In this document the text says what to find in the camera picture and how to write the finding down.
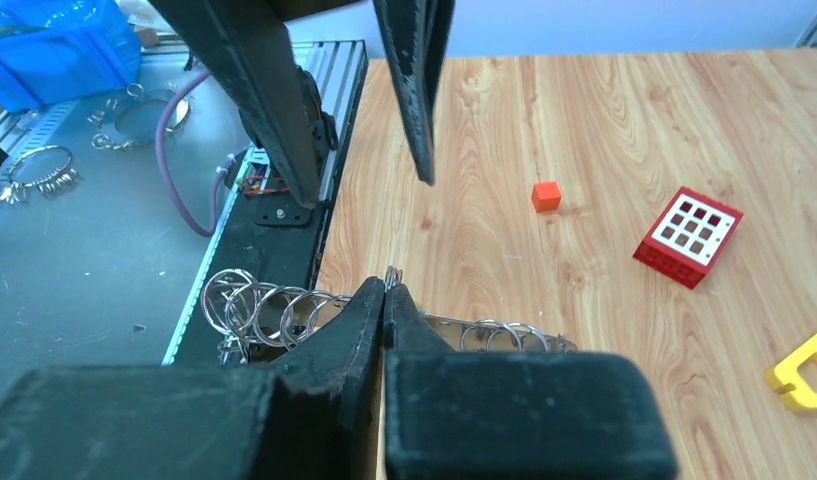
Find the tabletop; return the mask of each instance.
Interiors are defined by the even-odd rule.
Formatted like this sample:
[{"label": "tabletop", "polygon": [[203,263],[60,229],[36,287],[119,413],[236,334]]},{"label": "tabletop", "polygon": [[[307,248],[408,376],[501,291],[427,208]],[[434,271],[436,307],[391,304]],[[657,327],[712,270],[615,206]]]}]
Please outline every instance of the tabletop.
[{"label": "tabletop", "polygon": [[[435,138],[429,187],[371,62],[319,288],[399,266],[435,315],[630,358],[682,478],[817,479],[817,415],[763,380],[817,332],[817,49],[447,59]],[[744,212],[694,290],[632,258],[683,185]]]}]

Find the white grid panel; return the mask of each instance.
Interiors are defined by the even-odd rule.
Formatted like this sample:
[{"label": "white grid panel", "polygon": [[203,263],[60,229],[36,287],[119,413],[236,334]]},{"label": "white grid panel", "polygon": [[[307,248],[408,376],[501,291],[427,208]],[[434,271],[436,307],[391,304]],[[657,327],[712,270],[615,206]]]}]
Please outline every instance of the white grid panel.
[{"label": "white grid panel", "polygon": [[734,227],[735,217],[683,193],[670,206],[652,238],[708,266]]}]

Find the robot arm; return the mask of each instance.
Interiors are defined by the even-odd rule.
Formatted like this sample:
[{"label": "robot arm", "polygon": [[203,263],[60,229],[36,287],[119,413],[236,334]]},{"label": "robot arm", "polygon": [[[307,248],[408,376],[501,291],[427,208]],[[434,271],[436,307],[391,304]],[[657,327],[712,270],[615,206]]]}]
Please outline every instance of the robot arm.
[{"label": "robot arm", "polygon": [[[302,206],[318,200],[321,169],[303,77],[285,21],[356,0],[151,0],[237,104]],[[454,0],[373,0],[417,175],[434,183],[433,113]]]}]

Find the white wall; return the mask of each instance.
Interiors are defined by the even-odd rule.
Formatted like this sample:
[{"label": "white wall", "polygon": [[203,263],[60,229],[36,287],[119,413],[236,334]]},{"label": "white wall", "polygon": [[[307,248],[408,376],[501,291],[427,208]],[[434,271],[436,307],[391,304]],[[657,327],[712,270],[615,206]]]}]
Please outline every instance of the white wall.
[{"label": "white wall", "polygon": [[[456,0],[448,55],[792,47],[817,0]],[[372,3],[291,22],[294,41],[367,41],[383,55]]]}]

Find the gray table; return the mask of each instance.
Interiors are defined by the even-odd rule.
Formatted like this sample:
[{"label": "gray table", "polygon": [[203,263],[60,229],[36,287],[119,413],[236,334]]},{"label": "gray table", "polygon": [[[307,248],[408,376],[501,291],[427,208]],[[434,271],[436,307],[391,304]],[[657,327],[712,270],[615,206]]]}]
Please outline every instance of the gray table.
[{"label": "gray table", "polygon": [[[321,89],[353,67],[352,58],[334,61],[338,45],[294,45],[297,63],[315,74]],[[147,89],[183,86],[192,76],[182,71],[186,58],[181,44],[144,55],[140,83]],[[340,92],[331,96],[324,96],[327,111],[349,102]],[[202,238],[178,216],[151,146],[129,152],[91,147],[94,126],[87,114],[110,97],[56,105],[30,125],[0,118],[0,144],[13,156],[63,145],[82,176],[58,197],[33,192],[27,204],[0,205],[0,397],[24,372],[42,366],[161,363],[186,323],[194,280],[221,233]],[[182,198],[204,224],[216,166],[249,139],[212,79],[196,89],[192,104],[167,152]],[[265,160],[258,151],[250,158]],[[57,158],[39,160],[53,164]]]}]

